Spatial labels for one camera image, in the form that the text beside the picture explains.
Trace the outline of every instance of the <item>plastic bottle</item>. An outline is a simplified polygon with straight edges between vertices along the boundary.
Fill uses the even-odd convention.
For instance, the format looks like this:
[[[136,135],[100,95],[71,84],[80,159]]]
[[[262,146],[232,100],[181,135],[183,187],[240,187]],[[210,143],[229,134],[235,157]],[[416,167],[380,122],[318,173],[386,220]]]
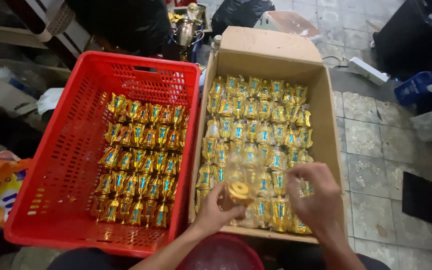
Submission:
[[[432,73],[423,71],[394,89],[399,104],[409,106],[422,97],[432,95]]]

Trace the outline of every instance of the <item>hand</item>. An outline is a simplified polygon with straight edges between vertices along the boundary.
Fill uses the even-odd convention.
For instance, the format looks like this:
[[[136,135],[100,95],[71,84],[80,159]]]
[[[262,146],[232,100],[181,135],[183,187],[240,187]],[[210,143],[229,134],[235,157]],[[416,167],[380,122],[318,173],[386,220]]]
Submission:
[[[286,172],[291,209],[318,237],[339,228],[341,189],[325,163],[297,164]],[[300,181],[311,183],[314,195],[300,197]]]
[[[217,183],[201,201],[198,215],[191,227],[203,238],[219,231],[228,221],[244,216],[246,208],[242,205],[235,206],[226,212],[219,210],[217,205],[218,197],[226,185],[226,182]]]

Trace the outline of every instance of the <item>black garbage bag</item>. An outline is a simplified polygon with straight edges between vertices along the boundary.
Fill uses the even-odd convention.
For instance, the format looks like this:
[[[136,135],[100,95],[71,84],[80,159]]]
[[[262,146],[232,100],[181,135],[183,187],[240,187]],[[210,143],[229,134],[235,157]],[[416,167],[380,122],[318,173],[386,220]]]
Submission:
[[[224,0],[211,21],[213,37],[229,26],[252,28],[264,12],[274,10],[270,0]]]
[[[92,35],[113,46],[149,56],[161,52],[171,23],[163,0],[66,0],[78,21]]]

